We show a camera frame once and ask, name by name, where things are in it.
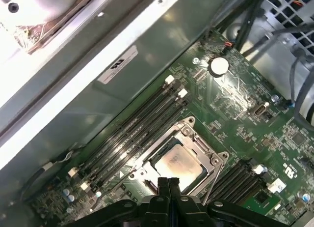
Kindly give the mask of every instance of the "red wire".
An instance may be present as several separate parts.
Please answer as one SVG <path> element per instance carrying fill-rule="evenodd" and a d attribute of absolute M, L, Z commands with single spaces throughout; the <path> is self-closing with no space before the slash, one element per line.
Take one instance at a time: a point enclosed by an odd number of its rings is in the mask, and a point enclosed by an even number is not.
<path fill-rule="evenodd" d="M 226 42 L 226 43 L 225 43 L 225 46 L 227 46 L 227 47 L 232 47 L 232 45 L 233 45 L 233 44 L 230 43 L 230 42 Z"/>
<path fill-rule="evenodd" d="M 299 5 L 299 6 L 303 6 L 303 3 L 299 0 L 294 0 L 293 3 Z"/>

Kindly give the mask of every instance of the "motherboard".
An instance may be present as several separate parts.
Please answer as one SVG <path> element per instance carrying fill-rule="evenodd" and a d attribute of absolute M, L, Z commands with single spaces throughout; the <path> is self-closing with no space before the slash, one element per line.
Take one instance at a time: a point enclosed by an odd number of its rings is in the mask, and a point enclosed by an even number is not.
<path fill-rule="evenodd" d="M 105 127 L 36 197 L 46 226 L 157 193 L 224 199 L 292 224 L 314 204 L 314 137 L 293 108 L 219 33 L 196 42 Z M 211 75 L 213 59 L 228 70 Z"/>

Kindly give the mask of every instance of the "sticker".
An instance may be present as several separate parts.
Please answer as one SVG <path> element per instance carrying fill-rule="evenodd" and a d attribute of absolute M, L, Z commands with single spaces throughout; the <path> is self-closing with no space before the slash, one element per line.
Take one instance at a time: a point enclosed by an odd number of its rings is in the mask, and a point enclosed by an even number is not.
<path fill-rule="evenodd" d="M 109 83 L 137 54 L 137 48 L 133 45 L 98 78 L 98 81 Z"/>

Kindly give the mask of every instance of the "cpu socket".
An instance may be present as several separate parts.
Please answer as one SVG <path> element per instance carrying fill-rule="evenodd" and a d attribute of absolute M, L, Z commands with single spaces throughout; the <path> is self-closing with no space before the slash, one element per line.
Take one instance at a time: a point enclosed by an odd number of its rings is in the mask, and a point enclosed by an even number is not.
<path fill-rule="evenodd" d="M 193 129 L 190 116 L 175 123 L 135 162 L 130 179 L 157 187 L 159 177 L 177 177 L 180 190 L 197 195 L 215 178 L 228 160 L 228 152 L 216 153 Z"/>

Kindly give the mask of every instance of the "white label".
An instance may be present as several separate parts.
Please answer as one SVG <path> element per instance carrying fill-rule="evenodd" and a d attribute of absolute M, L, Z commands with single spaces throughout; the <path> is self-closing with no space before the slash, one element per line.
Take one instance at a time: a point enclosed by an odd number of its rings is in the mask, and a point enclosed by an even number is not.
<path fill-rule="evenodd" d="M 286 169 L 285 169 L 285 174 L 286 174 L 290 179 L 293 179 L 293 178 L 298 177 L 298 175 L 296 174 L 296 173 L 297 173 L 297 170 L 296 170 L 296 168 L 293 167 L 293 165 L 291 165 L 291 164 L 287 165 L 286 163 L 284 163 L 284 168 L 286 168 Z"/>
<path fill-rule="evenodd" d="M 133 45 L 98 78 L 98 81 L 109 83 L 137 54 L 137 48 Z"/>

